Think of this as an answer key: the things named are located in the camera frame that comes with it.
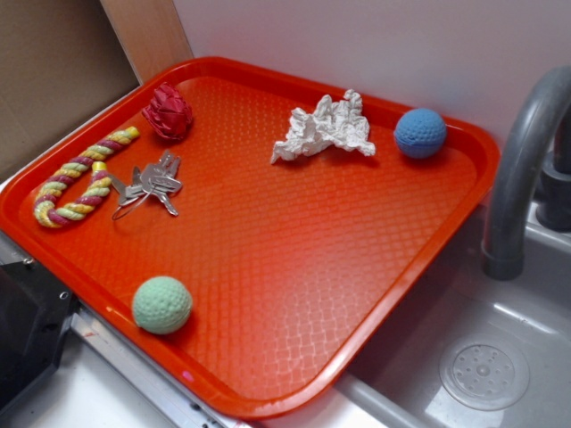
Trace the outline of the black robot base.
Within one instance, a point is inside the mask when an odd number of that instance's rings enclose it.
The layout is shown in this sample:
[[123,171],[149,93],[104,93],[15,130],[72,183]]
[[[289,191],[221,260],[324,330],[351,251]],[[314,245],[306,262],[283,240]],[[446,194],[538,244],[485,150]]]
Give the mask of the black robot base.
[[1,266],[1,412],[59,368],[77,298],[38,261]]

